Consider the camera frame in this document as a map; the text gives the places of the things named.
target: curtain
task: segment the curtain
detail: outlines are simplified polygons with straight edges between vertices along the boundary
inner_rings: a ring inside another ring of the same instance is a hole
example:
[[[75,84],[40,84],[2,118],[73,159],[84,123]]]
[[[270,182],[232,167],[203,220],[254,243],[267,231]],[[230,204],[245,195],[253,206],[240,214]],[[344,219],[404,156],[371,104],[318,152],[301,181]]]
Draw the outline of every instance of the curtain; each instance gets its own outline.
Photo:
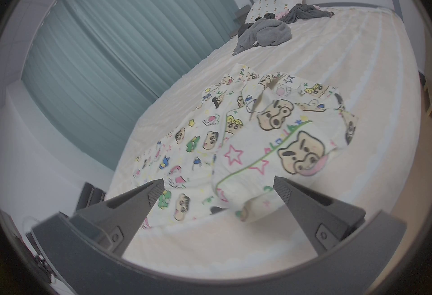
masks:
[[[115,169],[149,105],[229,40],[237,8],[234,0],[57,0],[22,80],[67,139]]]

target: mattress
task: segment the mattress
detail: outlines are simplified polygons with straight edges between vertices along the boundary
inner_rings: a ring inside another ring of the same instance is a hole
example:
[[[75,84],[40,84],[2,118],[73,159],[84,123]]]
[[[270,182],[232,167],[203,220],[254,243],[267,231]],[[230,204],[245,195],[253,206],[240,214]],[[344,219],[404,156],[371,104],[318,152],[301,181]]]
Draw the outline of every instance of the mattress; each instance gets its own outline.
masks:
[[[109,199],[131,188],[135,158],[173,130],[201,92],[236,64],[264,75],[296,74],[339,88],[359,117],[355,138],[311,188],[360,206],[366,219],[391,211],[413,163],[420,126],[418,72],[402,20],[386,9],[329,8],[332,18],[300,20],[284,44],[232,56],[237,37],[179,79],[138,120]],[[225,210],[181,224],[139,229],[123,258],[163,273],[233,279],[285,270],[316,257],[286,207],[251,223]]]

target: green trim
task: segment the green trim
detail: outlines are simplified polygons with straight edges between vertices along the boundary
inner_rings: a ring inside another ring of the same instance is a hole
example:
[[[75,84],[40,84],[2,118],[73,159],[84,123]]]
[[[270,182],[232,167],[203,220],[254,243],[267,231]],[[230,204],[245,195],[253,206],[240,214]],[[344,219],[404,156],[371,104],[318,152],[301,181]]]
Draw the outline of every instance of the green trim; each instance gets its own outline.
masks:
[[[302,122],[302,123],[301,123],[300,125],[298,125],[295,129],[291,130],[291,133],[290,133],[288,136],[286,136],[286,138],[285,138],[285,139],[284,139],[284,140],[283,140],[279,145],[282,145],[285,141],[287,141],[287,140],[288,140],[288,139],[289,139],[289,138],[294,134],[295,131],[297,131],[300,127],[302,127],[302,126],[308,124],[309,122],[312,122],[312,121],[311,121],[311,120],[307,120],[307,121],[305,121],[305,122]],[[243,168],[243,169],[240,169],[240,170],[238,170],[238,171],[236,171],[236,172],[234,172],[234,173],[232,173],[232,174],[226,176],[225,178],[223,178],[221,181],[219,181],[219,182],[217,183],[215,189],[217,190],[217,189],[218,189],[218,186],[219,186],[222,182],[224,182],[226,179],[230,178],[230,177],[233,176],[233,175],[236,175],[236,174],[242,172],[243,170],[249,169],[251,166],[257,164],[257,163],[260,162],[262,159],[266,158],[268,155],[270,155],[270,154],[271,154],[274,150],[276,150],[276,149],[277,149],[277,147],[275,147],[275,148],[274,148],[273,150],[271,150],[269,153],[266,153],[263,157],[259,158],[258,160],[256,160],[254,163],[248,165],[247,167],[245,167],[245,168]]]

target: cartoon print blanket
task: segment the cartoon print blanket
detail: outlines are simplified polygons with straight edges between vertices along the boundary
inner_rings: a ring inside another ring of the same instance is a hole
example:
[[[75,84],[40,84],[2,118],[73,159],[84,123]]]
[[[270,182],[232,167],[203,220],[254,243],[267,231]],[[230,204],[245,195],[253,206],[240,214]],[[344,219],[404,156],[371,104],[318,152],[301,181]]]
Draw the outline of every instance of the cartoon print blanket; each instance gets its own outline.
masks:
[[[274,176],[310,185],[351,141],[357,118],[336,87],[237,64],[155,147],[136,158],[133,185],[164,179],[143,228],[233,209],[243,222],[282,200]]]

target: blue star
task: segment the blue star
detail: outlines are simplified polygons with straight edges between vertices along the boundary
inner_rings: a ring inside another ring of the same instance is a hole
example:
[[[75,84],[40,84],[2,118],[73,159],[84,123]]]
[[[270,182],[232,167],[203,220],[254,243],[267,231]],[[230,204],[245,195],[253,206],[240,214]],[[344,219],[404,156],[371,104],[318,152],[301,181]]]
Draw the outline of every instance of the blue star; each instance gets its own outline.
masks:
[[[287,84],[288,82],[292,83],[294,78],[294,76],[288,75],[288,77],[284,79],[285,84]]]

